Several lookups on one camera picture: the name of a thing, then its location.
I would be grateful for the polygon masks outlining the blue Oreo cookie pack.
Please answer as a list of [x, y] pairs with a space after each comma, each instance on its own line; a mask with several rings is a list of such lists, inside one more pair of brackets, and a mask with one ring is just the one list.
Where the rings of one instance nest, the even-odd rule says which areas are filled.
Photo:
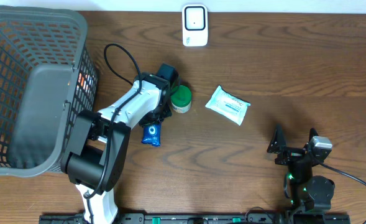
[[161, 124], [151, 124], [144, 127], [142, 144], [149, 144], [154, 147], [160, 146]]

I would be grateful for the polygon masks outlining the green lid white jar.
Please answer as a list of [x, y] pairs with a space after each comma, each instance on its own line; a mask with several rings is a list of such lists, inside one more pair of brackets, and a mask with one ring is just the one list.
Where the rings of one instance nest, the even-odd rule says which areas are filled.
[[192, 92], [187, 86], [176, 86], [172, 89], [170, 100], [175, 112], [186, 113], [191, 108]]

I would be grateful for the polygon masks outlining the white teal wet wipes pack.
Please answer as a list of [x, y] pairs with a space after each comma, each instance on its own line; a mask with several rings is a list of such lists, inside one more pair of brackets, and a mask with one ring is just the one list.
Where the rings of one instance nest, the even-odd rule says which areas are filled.
[[206, 108], [225, 116], [239, 126], [242, 124], [247, 109], [250, 106], [251, 104], [249, 102], [243, 101], [224, 91], [220, 85], [205, 105]]

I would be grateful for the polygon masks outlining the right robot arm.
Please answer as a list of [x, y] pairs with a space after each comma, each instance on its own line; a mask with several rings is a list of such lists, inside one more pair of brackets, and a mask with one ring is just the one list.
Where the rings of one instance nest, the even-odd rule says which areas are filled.
[[324, 214], [331, 209], [335, 184], [321, 175], [313, 174], [332, 151], [327, 137], [319, 136], [312, 128], [309, 140], [303, 147], [290, 147], [282, 127], [276, 125], [267, 152], [276, 154], [275, 164], [287, 166], [284, 177], [284, 194], [291, 200], [291, 208], [279, 217], [279, 223], [324, 223]]

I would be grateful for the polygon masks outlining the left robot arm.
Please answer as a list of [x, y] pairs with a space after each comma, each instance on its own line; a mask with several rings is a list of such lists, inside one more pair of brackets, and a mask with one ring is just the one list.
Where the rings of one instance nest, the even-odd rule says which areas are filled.
[[82, 196], [86, 223], [116, 219], [114, 186], [124, 168], [130, 133], [137, 124], [162, 117], [179, 80], [177, 72], [144, 73], [109, 107], [78, 114], [60, 167]]

